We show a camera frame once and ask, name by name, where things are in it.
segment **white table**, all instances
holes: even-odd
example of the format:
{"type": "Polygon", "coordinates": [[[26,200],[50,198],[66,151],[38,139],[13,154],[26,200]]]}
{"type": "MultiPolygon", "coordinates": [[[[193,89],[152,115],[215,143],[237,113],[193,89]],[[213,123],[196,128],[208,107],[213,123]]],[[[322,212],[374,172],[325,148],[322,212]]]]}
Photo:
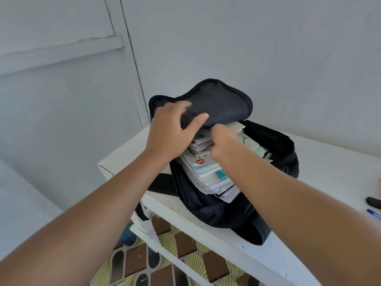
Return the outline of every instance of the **white table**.
{"type": "MultiPolygon", "coordinates": [[[[144,150],[148,132],[149,127],[99,163],[99,168],[107,179],[130,164],[144,150]]],[[[285,134],[295,143],[301,181],[359,211],[369,207],[365,203],[365,197],[378,196],[381,158],[285,134]]],[[[163,172],[170,173],[169,166],[163,172]]],[[[240,238],[230,229],[214,228],[199,221],[178,197],[147,191],[141,202],[172,225],[268,286],[320,285],[273,232],[264,245],[256,246],[240,238]]],[[[131,229],[153,250],[160,252],[198,283],[211,285],[160,245],[150,221],[141,221],[136,214],[132,219],[134,226],[131,229]]]]}

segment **white door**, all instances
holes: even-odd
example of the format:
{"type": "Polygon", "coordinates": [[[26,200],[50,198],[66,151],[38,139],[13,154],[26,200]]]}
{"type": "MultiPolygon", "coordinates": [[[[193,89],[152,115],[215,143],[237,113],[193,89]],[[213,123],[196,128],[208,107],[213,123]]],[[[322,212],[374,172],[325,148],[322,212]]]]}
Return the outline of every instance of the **white door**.
{"type": "Polygon", "coordinates": [[[0,159],[66,209],[148,124],[120,0],[0,0],[0,159]]]}

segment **right hand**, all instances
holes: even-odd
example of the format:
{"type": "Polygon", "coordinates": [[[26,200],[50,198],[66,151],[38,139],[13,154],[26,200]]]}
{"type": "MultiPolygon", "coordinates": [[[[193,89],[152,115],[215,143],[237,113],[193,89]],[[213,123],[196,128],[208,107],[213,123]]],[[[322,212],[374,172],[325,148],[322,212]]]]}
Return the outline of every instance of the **right hand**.
{"type": "Polygon", "coordinates": [[[223,124],[216,124],[211,130],[214,145],[209,149],[210,157],[219,161],[230,148],[239,144],[237,132],[223,124]]]}

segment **marker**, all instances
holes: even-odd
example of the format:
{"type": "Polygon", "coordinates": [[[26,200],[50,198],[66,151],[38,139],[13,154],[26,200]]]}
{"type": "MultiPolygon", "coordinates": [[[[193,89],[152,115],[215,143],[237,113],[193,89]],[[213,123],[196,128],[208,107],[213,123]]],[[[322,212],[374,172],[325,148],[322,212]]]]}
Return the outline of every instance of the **marker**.
{"type": "Polygon", "coordinates": [[[381,220],[381,215],[376,213],[375,211],[372,211],[371,209],[367,209],[367,212],[371,214],[372,216],[375,216],[376,218],[381,220]]]}

